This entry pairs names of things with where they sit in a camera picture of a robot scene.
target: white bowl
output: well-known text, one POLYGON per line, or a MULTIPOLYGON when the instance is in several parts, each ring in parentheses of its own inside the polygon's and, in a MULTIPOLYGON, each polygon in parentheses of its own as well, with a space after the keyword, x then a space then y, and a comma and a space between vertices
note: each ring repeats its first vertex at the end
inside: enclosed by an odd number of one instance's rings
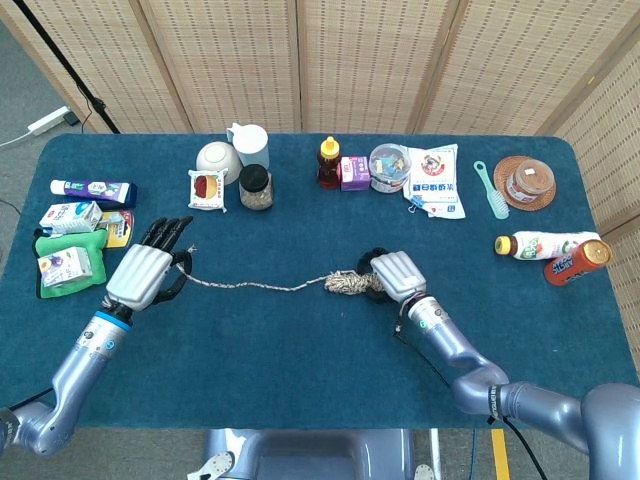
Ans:
POLYGON ((226 168, 227 174, 224 176, 224 184, 229 185, 240 176, 242 163, 240 163, 238 152, 233 146, 226 142, 212 142, 207 143, 198 152, 196 168, 212 172, 220 172, 226 168))

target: yellow tape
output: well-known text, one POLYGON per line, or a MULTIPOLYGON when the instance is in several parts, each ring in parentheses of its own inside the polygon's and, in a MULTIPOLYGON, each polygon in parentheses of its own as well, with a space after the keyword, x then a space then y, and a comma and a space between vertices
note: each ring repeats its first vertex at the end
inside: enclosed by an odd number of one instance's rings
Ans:
POLYGON ((507 460, 507 444, 504 441, 504 430, 491 430, 493 459, 496 464, 496 479, 509 480, 509 461, 507 460))

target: teal comb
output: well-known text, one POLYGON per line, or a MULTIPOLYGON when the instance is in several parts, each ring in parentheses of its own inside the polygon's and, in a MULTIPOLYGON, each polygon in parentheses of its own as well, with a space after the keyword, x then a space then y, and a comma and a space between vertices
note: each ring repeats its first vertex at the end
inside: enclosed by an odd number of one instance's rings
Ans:
POLYGON ((498 220, 504 220, 509 216, 509 207, 507 206, 507 202, 505 202, 502 194, 493 188, 491 180, 489 180, 489 177, 487 176, 487 166, 484 162, 475 162, 473 164, 473 168, 478 172, 478 175, 482 179, 482 183, 484 183, 484 188, 487 190, 487 201, 489 202, 489 205, 491 205, 493 214, 498 220))

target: yellow bottle cap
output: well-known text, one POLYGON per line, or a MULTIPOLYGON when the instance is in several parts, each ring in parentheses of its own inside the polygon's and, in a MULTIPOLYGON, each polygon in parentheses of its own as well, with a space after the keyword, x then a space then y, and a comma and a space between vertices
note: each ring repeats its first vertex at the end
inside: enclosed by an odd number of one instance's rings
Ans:
POLYGON ((333 137, 327 139, 320 145, 320 153, 324 158, 332 160, 340 154, 340 144, 333 137))
POLYGON ((509 255, 511 251, 511 239, 507 236, 496 238, 495 249, 498 255, 509 255))

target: milk carton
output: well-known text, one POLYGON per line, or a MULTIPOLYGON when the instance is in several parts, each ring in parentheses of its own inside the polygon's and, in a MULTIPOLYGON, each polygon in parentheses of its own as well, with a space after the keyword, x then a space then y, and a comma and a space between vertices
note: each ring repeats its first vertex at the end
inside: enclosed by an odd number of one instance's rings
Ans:
POLYGON ((96 202, 61 203, 51 205, 40 226, 51 234, 93 232, 102 210, 96 202))

